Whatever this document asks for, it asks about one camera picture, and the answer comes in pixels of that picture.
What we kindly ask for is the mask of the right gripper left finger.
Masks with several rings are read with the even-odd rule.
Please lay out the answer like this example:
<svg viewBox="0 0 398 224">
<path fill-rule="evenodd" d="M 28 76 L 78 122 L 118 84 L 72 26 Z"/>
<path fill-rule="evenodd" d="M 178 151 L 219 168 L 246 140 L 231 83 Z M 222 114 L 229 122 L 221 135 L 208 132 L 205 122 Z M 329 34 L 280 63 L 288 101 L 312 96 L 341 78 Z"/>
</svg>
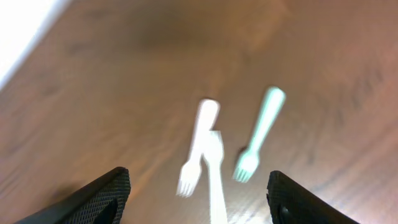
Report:
<svg viewBox="0 0 398 224">
<path fill-rule="evenodd" d="M 129 171 L 116 167 L 64 200 L 18 221 L 23 224 L 120 224 L 131 192 Z"/>
</svg>

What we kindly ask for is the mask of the white fork diagonal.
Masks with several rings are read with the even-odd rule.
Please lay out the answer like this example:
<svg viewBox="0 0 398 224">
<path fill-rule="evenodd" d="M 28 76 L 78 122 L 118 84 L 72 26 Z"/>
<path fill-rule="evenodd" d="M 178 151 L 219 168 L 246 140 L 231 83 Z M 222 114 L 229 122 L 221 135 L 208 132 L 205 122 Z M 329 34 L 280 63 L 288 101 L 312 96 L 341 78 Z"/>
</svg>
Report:
<svg viewBox="0 0 398 224">
<path fill-rule="evenodd" d="M 224 149 L 220 131 L 208 132 L 203 157 L 208 169 L 210 223 L 228 224 L 221 178 Z"/>
</svg>

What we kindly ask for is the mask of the pale green fork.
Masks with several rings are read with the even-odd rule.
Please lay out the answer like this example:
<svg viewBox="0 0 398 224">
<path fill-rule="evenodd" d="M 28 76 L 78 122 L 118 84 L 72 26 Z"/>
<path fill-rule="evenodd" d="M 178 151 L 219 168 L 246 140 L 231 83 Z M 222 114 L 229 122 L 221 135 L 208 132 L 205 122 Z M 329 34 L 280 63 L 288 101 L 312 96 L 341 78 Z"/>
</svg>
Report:
<svg viewBox="0 0 398 224">
<path fill-rule="evenodd" d="M 285 93 L 271 86 L 264 95 L 254 131 L 247 148 L 240 154 L 233 173 L 233 179 L 246 183 L 257 170 L 260 163 L 261 147 L 278 117 L 286 99 Z"/>
</svg>

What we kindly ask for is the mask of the white fork top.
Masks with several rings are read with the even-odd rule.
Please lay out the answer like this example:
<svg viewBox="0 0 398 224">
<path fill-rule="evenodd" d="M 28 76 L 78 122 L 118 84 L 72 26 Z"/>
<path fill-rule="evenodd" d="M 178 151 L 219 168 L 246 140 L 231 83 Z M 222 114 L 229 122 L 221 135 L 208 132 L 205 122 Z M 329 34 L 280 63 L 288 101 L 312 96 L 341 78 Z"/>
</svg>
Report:
<svg viewBox="0 0 398 224">
<path fill-rule="evenodd" d="M 190 152 L 186 163 L 181 167 L 176 195 L 190 197 L 201 176 L 201 157 L 206 145 L 206 135 L 213 128 L 220 104 L 216 100 L 202 99 L 199 102 L 193 128 Z"/>
</svg>

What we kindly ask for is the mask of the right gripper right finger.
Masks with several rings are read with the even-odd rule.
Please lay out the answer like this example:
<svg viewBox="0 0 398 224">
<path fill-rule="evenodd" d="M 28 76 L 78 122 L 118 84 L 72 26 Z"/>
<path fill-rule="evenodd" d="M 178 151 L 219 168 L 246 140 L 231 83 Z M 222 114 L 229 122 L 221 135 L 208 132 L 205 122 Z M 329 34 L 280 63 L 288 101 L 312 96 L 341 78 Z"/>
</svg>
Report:
<svg viewBox="0 0 398 224">
<path fill-rule="evenodd" d="M 273 224 L 358 224 L 279 170 L 270 173 L 267 190 Z"/>
</svg>

